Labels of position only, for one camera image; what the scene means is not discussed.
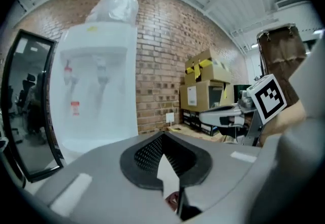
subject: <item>red label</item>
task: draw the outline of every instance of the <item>red label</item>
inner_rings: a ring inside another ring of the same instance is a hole
[[[79,101],[71,101],[72,112],[74,116],[79,116]]]

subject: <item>yellow tape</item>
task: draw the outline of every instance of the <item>yellow tape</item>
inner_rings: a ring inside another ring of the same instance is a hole
[[[210,66],[212,64],[215,64],[221,68],[223,68],[224,70],[229,72],[229,68],[222,62],[217,61],[215,59],[209,58],[209,59],[205,59],[199,62],[199,64],[194,65],[194,67],[189,67],[186,69],[185,73],[189,74],[189,73],[195,73],[195,79],[197,79],[200,75],[201,75],[201,71],[200,71],[200,67],[204,68],[207,66]]]
[[[199,64],[203,68],[203,67],[207,67],[207,66],[211,65],[212,61],[205,59],[205,60],[202,60]]]
[[[87,31],[97,31],[98,27],[97,26],[91,26],[87,29]]]
[[[186,71],[185,71],[186,74],[189,74],[189,73],[192,73],[192,72],[194,72],[194,69],[192,67],[187,68]]]
[[[197,79],[201,75],[200,66],[198,64],[194,65],[194,75],[195,79]]]

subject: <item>door frame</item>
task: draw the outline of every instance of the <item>door frame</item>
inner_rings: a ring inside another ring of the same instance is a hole
[[[34,40],[39,43],[43,43],[43,44],[50,46],[50,49],[49,49],[47,57],[46,57],[44,69],[43,69],[44,77],[42,80],[43,94],[41,97],[41,105],[42,105],[42,111],[45,116],[45,127],[44,128],[45,128],[46,137],[47,137],[49,147],[52,151],[53,157],[54,157],[57,165],[53,166],[51,168],[36,172],[36,173],[30,173],[28,171],[28,169],[25,167],[25,164],[23,163],[23,160],[22,160],[22,158],[18,152],[18,149],[16,147],[16,144],[15,144],[15,141],[14,141],[14,138],[12,135],[12,131],[11,131],[10,120],[9,120],[9,108],[8,108],[9,75],[10,75],[10,71],[11,71],[11,65],[12,65],[14,53],[16,51],[17,45],[21,38],[26,38],[28,40]],[[33,34],[28,31],[20,29],[18,31],[18,34],[17,34],[12,46],[9,49],[9,52],[8,52],[8,55],[6,58],[6,62],[4,65],[3,80],[2,80],[2,84],[1,84],[1,108],[2,108],[2,115],[3,115],[4,131],[5,131],[6,137],[9,140],[8,146],[14,156],[14,159],[16,160],[18,166],[20,167],[21,171],[24,173],[26,179],[29,182],[35,182],[35,181],[45,179],[63,167],[63,164],[62,164],[62,162],[59,158],[59,155],[56,151],[57,149],[55,148],[54,144],[52,143],[52,140],[50,139],[51,131],[49,128],[49,122],[48,122],[47,110],[46,110],[46,96],[47,96],[47,90],[46,90],[47,84],[46,83],[48,82],[48,77],[50,74],[50,65],[51,65],[51,61],[53,59],[55,45],[56,45],[56,41],[54,41],[54,40],[51,40],[49,38],[39,36],[39,35],[36,35],[36,34]]]

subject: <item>air vent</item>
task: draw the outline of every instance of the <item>air vent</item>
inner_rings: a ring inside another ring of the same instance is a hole
[[[248,26],[246,28],[243,28],[243,33],[247,33],[247,32],[252,31],[254,29],[260,28],[261,26],[262,26],[261,22],[252,24],[252,25],[250,25],[250,26]]]
[[[281,10],[284,8],[288,8],[288,7],[296,6],[298,4],[305,3],[307,1],[308,0],[281,0],[279,2],[276,2],[275,6],[276,6],[277,10]]]

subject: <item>glass door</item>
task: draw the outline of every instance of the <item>glass door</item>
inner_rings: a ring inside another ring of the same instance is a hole
[[[62,167],[50,126],[47,82],[55,41],[20,30],[8,53],[1,108],[9,148],[27,180]]]

